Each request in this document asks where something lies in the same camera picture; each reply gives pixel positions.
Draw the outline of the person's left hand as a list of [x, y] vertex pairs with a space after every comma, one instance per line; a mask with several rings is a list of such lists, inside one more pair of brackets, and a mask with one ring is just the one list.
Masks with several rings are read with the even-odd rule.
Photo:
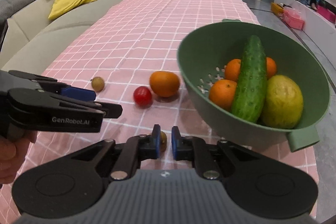
[[0, 183], [11, 184], [27, 155], [30, 143], [37, 140], [36, 131], [26, 131], [22, 138], [16, 141], [9, 141], [1, 137], [1, 171]]

